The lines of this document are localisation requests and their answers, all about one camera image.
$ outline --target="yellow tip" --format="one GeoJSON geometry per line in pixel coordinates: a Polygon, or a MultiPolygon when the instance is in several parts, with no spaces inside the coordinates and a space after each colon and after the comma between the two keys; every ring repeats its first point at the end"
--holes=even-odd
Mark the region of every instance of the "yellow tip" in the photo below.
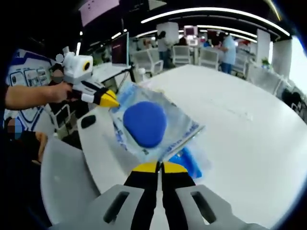
{"type": "Polygon", "coordinates": [[[116,95],[113,91],[108,90],[101,96],[100,106],[102,107],[118,107],[119,103],[116,101],[116,95]]]}

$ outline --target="round white table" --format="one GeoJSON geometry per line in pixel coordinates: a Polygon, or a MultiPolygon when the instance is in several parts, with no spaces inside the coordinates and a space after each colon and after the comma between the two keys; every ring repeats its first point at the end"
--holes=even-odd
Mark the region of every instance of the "round white table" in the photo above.
{"type": "MultiPolygon", "coordinates": [[[[196,141],[212,168],[199,184],[228,201],[245,222],[272,228],[287,214],[307,177],[307,126],[294,111],[258,87],[206,67],[182,66],[143,84],[163,90],[205,125],[196,141]]],[[[96,125],[82,129],[79,119],[79,134],[103,193],[123,184],[138,161],[116,142],[107,109],[97,107],[89,114],[96,115],[96,125]]],[[[152,226],[165,229],[163,207],[158,205],[155,213],[159,216],[152,226]]]]}

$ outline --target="black ceiling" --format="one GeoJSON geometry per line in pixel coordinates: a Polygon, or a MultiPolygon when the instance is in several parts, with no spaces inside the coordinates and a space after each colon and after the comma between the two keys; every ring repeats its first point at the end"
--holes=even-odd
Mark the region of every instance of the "black ceiling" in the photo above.
{"type": "Polygon", "coordinates": [[[26,3],[21,1],[18,6],[20,8],[19,16],[22,15],[22,17],[18,23],[27,23],[27,29],[22,33],[24,37],[31,38],[31,40],[28,39],[26,42],[29,49],[33,51],[40,50],[40,53],[51,58],[61,52],[61,49],[64,46],[69,45],[71,49],[75,49],[76,44],[79,41],[82,41],[82,53],[89,49],[91,43],[97,41],[105,42],[106,40],[109,40],[111,36],[122,30],[121,19],[123,19],[124,28],[128,29],[131,36],[154,30],[157,24],[167,21],[178,22],[179,27],[181,28],[188,24],[218,25],[240,29],[252,34],[256,34],[257,31],[257,26],[253,24],[255,23],[270,29],[273,32],[273,34],[271,34],[273,40],[278,36],[281,36],[282,38],[284,36],[280,31],[258,20],[225,12],[189,12],[170,15],[168,17],[141,24],[141,20],[151,16],[191,7],[223,7],[249,12],[268,19],[291,33],[291,29],[285,21],[283,20],[279,22],[268,4],[263,0],[165,0],[167,5],[155,10],[139,10],[130,13],[128,12],[127,6],[125,5],[125,7],[123,7],[123,5],[124,3],[127,3],[127,1],[131,2],[131,0],[120,1],[121,5],[119,7],[113,8],[107,13],[101,15],[86,25],[85,28],[82,27],[81,16],[78,9],[86,2],[86,0],[53,0],[50,2],[51,4],[47,6],[43,4],[43,1],[40,1],[40,4],[37,4],[34,1],[32,4],[32,0],[26,1],[26,3]],[[241,22],[238,19],[248,21],[252,24],[241,22]]]}

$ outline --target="pink sign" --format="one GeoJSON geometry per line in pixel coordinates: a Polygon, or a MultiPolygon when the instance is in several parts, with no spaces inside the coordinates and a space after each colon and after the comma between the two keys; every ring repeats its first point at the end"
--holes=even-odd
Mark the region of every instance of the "pink sign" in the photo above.
{"type": "Polygon", "coordinates": [[[92,20],[119,5],[119,0],[89,0],[80,9],[82,25],[86,26],[92,20]]]}

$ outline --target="blue plastic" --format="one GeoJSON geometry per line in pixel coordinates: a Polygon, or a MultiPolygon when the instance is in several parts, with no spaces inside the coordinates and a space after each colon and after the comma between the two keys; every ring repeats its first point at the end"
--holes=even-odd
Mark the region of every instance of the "blue plastic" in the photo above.
{"type": "Polygon", "coordinates": [[[179,153],[173,156],[169,162],[180,164],[185,167],[189,176],[193,179],[202,177],[201,170],[187,147],[184,147],[179,153]]]}
{"type": "Polygon", "coordinates": [[[163,139],[166,115],[157,103],[139,102],[125,111],[123,124],[138,145],[154,148],[163,139]]]}

